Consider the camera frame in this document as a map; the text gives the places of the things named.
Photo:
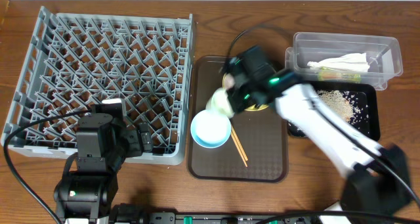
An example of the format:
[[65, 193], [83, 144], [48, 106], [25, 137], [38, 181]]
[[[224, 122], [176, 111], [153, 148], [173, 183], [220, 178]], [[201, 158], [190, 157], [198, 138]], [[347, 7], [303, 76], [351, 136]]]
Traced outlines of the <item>grey dishwasher rack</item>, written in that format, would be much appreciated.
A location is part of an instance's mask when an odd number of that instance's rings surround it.
[[128, 128], [146, 122], [153, 149], [136, 163], [175, 166], [188, 134], [194, 19], [51, 13], [41, 7], [1, 134], [10, 150], [65, 159], [77, 112], [126, 102]]

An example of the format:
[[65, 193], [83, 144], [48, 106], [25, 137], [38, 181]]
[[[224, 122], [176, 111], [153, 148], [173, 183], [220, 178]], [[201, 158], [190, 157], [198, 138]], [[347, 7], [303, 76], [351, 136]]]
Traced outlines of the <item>wooden chopstick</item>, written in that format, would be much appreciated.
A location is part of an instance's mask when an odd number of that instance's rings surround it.
[[234, 131], [231, 131], [231, 138], [232, 138], [232, 140], [235, 144], [235, 147], [236, 147], [236, 149], [237, 149], [237, 151], [240, 155], [240, 158], [241, 158], [244, 166], [247, 168], [248, 167], [247, 160], [245, 159], [245, 156], [243, 155], [243, 152], [242, 152], [241, 146], [240, 146], [240, 142], [238, 141], [238, 138], [237, 138], [236, 134], [234, 133]]
[[[236, 131], [235, 131], [235, 129], [234, 129], [233, 126], [231, 127], [231, 131], [234, 131], [234, 133], [236, 134], [236, 136], [238, 138], [238, 141], [240, 142], [239, 137], [238, 137], [238, 135], [237, 135], [237, 133], [236, 133]], [[241, 151], [243, 152], [243, 155], [245, 156], [245, 159], [248, 161], [247, 154], [245, 153], [245, 150], [243, 149], [243, 146], [242, 146], [242, 143], [241, 142], [240, 142], [240, 146], [241, 146]]]

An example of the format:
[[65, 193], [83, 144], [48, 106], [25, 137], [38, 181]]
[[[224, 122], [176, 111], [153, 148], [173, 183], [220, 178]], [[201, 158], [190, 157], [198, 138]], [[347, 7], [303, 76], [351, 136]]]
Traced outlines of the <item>green orange snack wrapper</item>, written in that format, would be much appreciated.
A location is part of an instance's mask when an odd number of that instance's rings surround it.
[[319, 81], [345, 81], [352, 83], [360, 83], [362, 81], [360, 74], [343, 73], [339, 71], [322, 70], [318, 73]]

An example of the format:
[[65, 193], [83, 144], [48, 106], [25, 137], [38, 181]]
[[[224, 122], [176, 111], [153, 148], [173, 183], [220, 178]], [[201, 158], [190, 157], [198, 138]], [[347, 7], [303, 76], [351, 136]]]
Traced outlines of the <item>white bowl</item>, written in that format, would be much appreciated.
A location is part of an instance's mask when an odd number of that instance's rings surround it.
[[218, 88], [211, 98], [207, 101], [206, 110], [212, 110], [222, 115], [232, 118], [234, 111], [228, 100], [228, 94], [225, 88]]

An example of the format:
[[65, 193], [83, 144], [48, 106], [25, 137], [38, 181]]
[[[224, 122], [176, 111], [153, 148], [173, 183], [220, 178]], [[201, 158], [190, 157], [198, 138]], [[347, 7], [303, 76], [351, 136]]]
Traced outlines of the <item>brown serving tray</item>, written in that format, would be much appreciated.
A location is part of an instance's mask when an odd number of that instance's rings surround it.
[[[192, 115], [205, 109], [222, 86], [219, 72], [225, 58], [205, 56], [193, 70]], [[232, 118], [234, 130], [249, 160], [244, 163], [232, 141], [204, 148], [193, 139], [188, 145], [188, 171], [198, 179], [277, 183], [287, 176], [287, 123], [271, 108], [245, 111]]]

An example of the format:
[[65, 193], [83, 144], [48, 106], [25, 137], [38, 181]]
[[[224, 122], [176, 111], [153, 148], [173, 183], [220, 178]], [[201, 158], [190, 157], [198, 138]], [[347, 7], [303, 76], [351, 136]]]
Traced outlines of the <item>yellow plate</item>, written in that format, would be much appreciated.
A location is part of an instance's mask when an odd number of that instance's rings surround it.
[[[235, 84], [234, 81], [234, 77], [230, 74], [224, 74], [222, 77], [222, 87], [225, 89], [230, 89], [233, 88]], [[260, 110], [264, 110], [268, 108], [267, 104], [262, 104], [262, 105], [256, 105], [254, 104], [253, 106], [250, 106], [248, 108], [246, 108], [246, 111], [250, 111], [250, 112], [256, 112], [256, 111], [260, 111]]]

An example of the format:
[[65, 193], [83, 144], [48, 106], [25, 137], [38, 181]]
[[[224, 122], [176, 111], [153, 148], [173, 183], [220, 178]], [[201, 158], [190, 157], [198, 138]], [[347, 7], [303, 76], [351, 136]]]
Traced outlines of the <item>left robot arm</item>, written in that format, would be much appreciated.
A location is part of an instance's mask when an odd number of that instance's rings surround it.
[[71, 219], [96, 223], [109, 215], [123, 163], [153, 149], [146, 123], [127, 127], [123, 100], [107, 99], [91, 110], [77, 122], [77, 152], [66, 160], [54, 190], [56, 214], [62, 223]]

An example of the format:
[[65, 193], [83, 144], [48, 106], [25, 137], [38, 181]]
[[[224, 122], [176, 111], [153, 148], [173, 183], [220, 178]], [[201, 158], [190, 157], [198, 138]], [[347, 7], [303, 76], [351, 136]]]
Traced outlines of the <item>lower wooden chopstick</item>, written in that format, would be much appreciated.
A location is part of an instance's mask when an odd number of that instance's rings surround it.
[[236, 147], [236, 149], [237, 149], [237, 151], [240, 155], [240, 158], [241, 158], [244, 166], [247, 168], [248, 167], [247, 160], [245, 159], [245, 156], [243, 155], [243, 152], [242, 152], [241, 146], [240, 146], [240, 142], [238, 141], [238, 138], [237, 138], [236, 134], [234, 133], [234, 131], [231, 131], [231, 138], [232, 138], [232, 140], [235, 144], [235, 147]]

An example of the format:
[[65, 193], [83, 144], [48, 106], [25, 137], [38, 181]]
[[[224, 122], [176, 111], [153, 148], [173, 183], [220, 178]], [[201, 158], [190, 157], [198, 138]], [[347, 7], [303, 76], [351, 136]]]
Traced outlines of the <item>rice and food scraps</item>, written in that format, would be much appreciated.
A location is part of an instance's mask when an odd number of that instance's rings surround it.
[[366, 122], [369, 118], [366, 96], [363, 93], [319, 90], [317, 94], [332, 111], [351, 125]]

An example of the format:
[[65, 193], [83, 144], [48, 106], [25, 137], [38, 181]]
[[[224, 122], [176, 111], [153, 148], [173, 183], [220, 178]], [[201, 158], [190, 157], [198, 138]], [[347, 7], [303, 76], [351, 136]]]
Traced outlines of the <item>black waste tray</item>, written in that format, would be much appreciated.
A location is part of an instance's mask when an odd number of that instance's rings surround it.
[[310, 83], [314, 87], [316, 93], [319, 90], [339, 90], [363, 93], [366, 96], [366, 102], [368, 105], [367, 114], [369, 118], [366, 122], [350, 125], [374, 141], [378, 141], [380, 139], [381, 132], [377, 109], [377, 95], [376, 90], [371, 85], [330, 81], [311, 81]]

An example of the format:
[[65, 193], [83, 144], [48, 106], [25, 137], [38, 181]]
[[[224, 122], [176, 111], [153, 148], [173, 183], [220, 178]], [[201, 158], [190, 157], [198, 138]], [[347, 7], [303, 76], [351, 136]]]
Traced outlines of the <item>upper wooden chopstick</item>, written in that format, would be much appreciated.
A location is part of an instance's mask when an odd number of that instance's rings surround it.
[[[236, 131], [235, 131], [235, 129], [234, 129], [233, 126], [231, 127], [231, 131], [234, 131], [234, 133], [236, 134], [236, 136], [238, 138], [238, 141], [240, 142], [239, 137], [238, 137], [238, 135], [237, 135], [237, 133], [236, 133]], [[247, 154], [245, 153], [245, 150], [243, 149], [243, 146], [242, 146], [242, 143], [241, 142], [240, 142], [240, 146], [241, 146], [241, 151], [243, 152], [243, 155], [245, 156], [245, 159], [248, 161]]]

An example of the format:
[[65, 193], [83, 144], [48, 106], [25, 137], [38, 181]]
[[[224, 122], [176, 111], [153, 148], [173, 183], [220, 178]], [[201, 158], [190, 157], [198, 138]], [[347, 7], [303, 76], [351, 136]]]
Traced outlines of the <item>light blue bowl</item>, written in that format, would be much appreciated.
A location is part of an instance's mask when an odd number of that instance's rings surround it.
[[199, 146], [217, 148], [229, 140], [231, 127], [227, 116], [214, 110], [202, 110], [194, 116], [190, 133]]

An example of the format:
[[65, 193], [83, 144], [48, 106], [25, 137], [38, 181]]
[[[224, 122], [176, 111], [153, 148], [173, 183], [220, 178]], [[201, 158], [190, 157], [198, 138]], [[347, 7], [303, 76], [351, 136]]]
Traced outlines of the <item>clear plastic bin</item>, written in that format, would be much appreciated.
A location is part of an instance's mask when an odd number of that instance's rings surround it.
[[[319, 62], [350, 53], [366, 53], [370, 65], [368, 72], [310, 69], [307, 66], [309, 61]], [[285, 67], [313, 81], [319, 81], [318, 73], [322, 70], [360, 74], [360, 83], [370, 84], [377, 91], [385, 90], [390, 79], [404, 72], [400, 45], [394, 37], [316, 32], [294, 35], [293, 46], [285, 52]]]

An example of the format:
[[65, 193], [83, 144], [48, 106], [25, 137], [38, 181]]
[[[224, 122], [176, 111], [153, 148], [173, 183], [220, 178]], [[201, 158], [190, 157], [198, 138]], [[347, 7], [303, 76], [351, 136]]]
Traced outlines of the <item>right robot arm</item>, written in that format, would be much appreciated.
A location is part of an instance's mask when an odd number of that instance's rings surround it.
[[410, 184], [406, 155], [385, 148], [338, 116], [298, 74], [277, 71], [254, 46], [225, 60], [222, 72], [234, 80], [227, 100], [234, 114], [253, 105], [273, 106], [331, 160], [346, 183], [341, 199], [322, 211], [271, 217], [269, 222], [308, 217], [317, 223], [409, 223], [394, 214], [419, 197]]

